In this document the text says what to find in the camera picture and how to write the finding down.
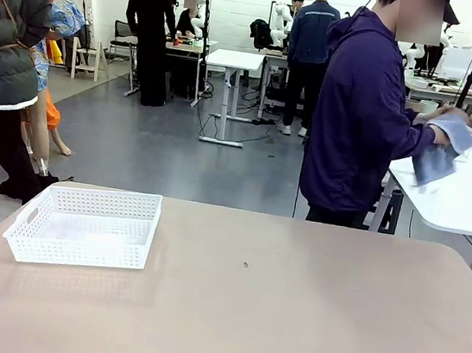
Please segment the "person's right hand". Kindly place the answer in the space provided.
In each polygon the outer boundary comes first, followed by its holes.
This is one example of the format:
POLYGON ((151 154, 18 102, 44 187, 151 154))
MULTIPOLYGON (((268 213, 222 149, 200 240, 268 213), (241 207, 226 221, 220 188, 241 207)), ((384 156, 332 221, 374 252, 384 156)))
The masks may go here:
POLYGON ((450 139, 444 130, 439 128, 437 125, 430 125, 432 131, 434 132, 433 144, 442 145, 443 147, 450 144, 450 139))

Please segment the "person's left hand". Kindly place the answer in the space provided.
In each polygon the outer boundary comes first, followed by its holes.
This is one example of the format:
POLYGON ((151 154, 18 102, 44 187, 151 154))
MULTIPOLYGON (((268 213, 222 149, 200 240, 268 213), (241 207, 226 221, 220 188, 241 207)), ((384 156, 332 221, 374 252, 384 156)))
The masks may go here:
POLYGON ((443 114, 447 114, 450 112, 450 108, 437 108, 434 111, 428 112, 428 113, 418 113, 417 116, 414 117, 412 124, 421 124, 421 123, 428 123, 430 120, 432 120, 435 117, 439 117, 443 114))

